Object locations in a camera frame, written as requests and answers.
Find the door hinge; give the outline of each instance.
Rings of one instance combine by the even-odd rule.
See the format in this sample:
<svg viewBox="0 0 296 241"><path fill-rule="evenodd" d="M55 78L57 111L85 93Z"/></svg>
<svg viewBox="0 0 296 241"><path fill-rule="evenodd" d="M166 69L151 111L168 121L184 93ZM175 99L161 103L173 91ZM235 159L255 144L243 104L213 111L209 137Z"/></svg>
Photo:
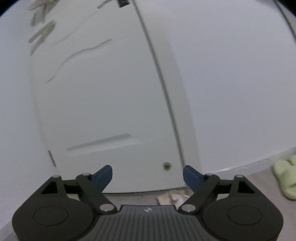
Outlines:
<svg viewBox="0 0 296 241"><path fill-rule="evenodd" d="M55 161L54 161L54 158L53 158L53 156L52 156L52 152L51 152L51 151L48 151L48 155L49 155L49 157L50 157L50 159L51 159L51 161L52 161L53 166L54 166L54 167L57 167L57 165L56 165L56 163L55 163Z"/></svg>
<svg viewBox="0 0 296 241"><path fill-rule="evenodd" d="M117 0L119 7L124 7L126 5L129 5L128 0Z"/></svg>

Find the green slipper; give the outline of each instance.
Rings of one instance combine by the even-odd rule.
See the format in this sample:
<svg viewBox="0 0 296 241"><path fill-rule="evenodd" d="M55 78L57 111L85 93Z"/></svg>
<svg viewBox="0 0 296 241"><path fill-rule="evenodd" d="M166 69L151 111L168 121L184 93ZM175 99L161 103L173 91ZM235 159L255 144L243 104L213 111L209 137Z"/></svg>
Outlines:
<svg viewBox="0 0 296 241"><path fill-rule="evenodd" d="M290 163L292 164L292 166L296 166L296 155L290 158Z"/></svg>
<svg viewBox="0 0 296 241"><path fill-rule="evenodd" d="M291 163L296 163L296 157L293 157L291 158ZM273 171L278 179L282 193L286 197L296 200L296 165L291 165L291 163L284 160L276 160Z"/></svg>

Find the baseboard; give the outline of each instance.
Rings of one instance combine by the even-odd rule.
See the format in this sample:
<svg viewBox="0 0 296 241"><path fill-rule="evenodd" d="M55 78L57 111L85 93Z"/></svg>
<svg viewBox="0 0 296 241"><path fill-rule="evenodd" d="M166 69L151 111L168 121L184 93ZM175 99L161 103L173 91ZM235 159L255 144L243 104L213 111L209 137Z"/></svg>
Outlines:
<svg viewBox="0 0 296 241"><path fill-rule="evenodd" d="M0 241L3 241L13 232L11 221L0 230Z"/></svg>
<svg viewBox="0 0 296 241"><path fill-rule="evenodd" d="M287 161L292 155L296 155L296 147L273 155L269 158L265 158L263 160L252 162L239 167L233 167L227 170L220 170L218 172L215 172L215 174L218 175L221 179L233 179L233 177L238 174L248 176L270 168L274 161L277 159Z"/></svg>

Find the ribbed black plate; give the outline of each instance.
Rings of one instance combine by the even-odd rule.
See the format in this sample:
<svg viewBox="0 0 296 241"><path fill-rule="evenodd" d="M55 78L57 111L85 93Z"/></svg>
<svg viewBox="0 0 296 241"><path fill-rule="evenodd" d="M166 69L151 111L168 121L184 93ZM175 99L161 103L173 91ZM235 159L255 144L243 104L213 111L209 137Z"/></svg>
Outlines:
<svg viewBox="0 0 296 241"><path fill-rule="evenodd" d="M99 218L85 241L217 241L192 215L174 206L123 206Z"/></svg>

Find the white door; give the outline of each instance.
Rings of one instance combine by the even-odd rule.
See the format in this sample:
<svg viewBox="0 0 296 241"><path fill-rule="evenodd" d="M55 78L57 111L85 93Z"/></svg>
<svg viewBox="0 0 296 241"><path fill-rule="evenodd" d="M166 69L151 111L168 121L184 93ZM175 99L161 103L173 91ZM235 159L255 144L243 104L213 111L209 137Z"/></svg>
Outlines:
<svg viewBox="0 0 296 241"><path fill-rule="evenodd" d="M55 28L32 55L46 147L63 179L111 165L105 192L182 187L170 115L135 8L101 2L63 0L46 16Z"/></svg>

